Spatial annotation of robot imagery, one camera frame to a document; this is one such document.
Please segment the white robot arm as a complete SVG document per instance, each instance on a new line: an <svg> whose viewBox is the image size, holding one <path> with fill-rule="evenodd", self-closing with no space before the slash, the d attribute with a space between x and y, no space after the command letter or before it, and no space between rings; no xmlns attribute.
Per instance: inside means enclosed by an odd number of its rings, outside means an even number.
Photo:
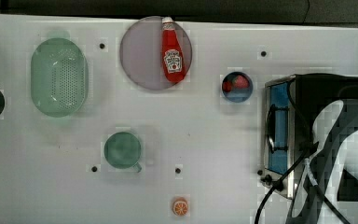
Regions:
<svg viewBox="0 0 358 224"><path fill-rule="evenodd" d="M312 132L317 148L303 161L285 224L358 224L358 204L338 201L344 175L358 180L358 100L326 106Z"/></svg>

